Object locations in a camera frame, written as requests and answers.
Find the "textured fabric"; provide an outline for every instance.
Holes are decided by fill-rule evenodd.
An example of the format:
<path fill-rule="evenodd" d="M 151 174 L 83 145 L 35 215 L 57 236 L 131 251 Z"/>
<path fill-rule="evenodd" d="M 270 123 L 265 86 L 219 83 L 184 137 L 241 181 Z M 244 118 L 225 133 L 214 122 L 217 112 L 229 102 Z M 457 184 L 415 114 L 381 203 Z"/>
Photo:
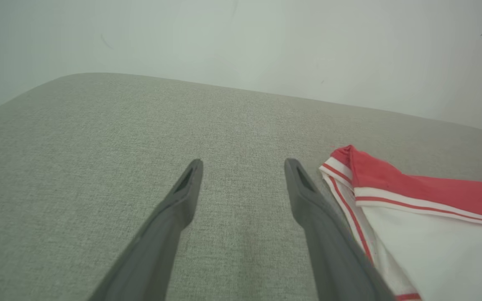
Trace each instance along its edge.
<path fill-rule="evenodd" d="M 339 148 L 320 166 L 398 300 L 482 300 L 482 181 L 410 176 Z"/>
<path fill-rule="evenodd" d="M 482 130 L 448 122 L 124 74 L 34 88 L 0 107 L 0 300 L 86 300 L 194 158 L 203 183 L 168 299 L 316 300 L 283 160 L 323 188 L 319 165 L 348 144 L 482 181 Z"/>

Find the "gray fabric surface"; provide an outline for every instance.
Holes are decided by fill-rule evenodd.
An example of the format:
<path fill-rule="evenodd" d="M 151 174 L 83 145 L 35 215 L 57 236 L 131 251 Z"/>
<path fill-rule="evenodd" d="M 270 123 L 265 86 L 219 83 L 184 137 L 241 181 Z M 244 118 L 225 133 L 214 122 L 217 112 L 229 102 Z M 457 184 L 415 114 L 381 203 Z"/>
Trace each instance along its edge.
<path fill-rule="evenodd" d="M 169 300 L 316 300 L 283 160 L 354 144 L 404 173 L 482 181 L 482 130 L 124 74 L 76 74 L 0 107 L 0 300 L 86 300 L 193 158 L 204 162 Z"/>

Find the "white fabric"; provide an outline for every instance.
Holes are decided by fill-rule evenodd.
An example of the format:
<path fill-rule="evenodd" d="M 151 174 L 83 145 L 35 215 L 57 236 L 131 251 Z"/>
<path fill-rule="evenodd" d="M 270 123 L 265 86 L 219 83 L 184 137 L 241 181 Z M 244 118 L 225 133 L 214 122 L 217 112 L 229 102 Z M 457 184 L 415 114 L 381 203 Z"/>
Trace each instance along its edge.
<path fill-rule="evenodd" d="M 359 244 L 360 248 L 368 254 L 368 258 L 371 259 L 377 271 L 390 287 L 390 290 L 392 290 L 396 296 L 417 293 L 415 287 L 410 283 L 408 277 L 396 263 L 393 256 L 386 250 L 381 240 L 377 238 L 375 232 L 369 225 L 369 221 L 363 213 L 363 209 L 355 205 L 354 193 L 352 190 L 341 181 L 336 181 L 329 177 L 326 174 L 326 170 L 321 171 L 323 173 L 323 179 L 329 185 L 331 192 L 346 216 L 354 239 Z"/>
<path fill-rule="evenodd" d="M 482 301 L 482 225 L 381 207 L 363 212 L 423 301 Z"/>
<path fill-rule="evenodd" d="M 400 204 L 390 204 L 388 202 L 377 201 L 356 201 L 356 206 L 359 207 L 386 207 L 397 210 L 404 210 L 411 213 L 419 214 L 431 214 L 438 215 L 440 217 L 451 217 L 453 219 L 462 219 L 463 221 L 482 224 L 482 215 L 475 214 L 473 212 L 467 212 L 455 207 L 447 206 L 445 204 L 438 204 L 436 202 L 430 202 L 428 200 L 420 200 L 415 198 L 409 198 L 397 193 L 386 191 L 383 189 L 371 188 L 371 187 L 356 187 L 354 188 L 354 196 L 376 196 L 379 198 L 385 198 L 399 202 Z M 415 206 L 415 208 L 405 207 L 404 205 Z"/>

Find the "red and white cloth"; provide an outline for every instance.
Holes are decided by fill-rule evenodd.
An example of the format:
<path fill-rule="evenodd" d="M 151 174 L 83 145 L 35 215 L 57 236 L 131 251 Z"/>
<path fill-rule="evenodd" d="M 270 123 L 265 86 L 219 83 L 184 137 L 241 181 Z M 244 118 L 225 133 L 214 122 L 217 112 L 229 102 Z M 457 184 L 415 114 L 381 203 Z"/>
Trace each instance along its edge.
<path fill-rule="evenodd" d="M 319 169 L 397 300 L 482 301 L 482 182 L 404 175 L 352 145 Z"/>

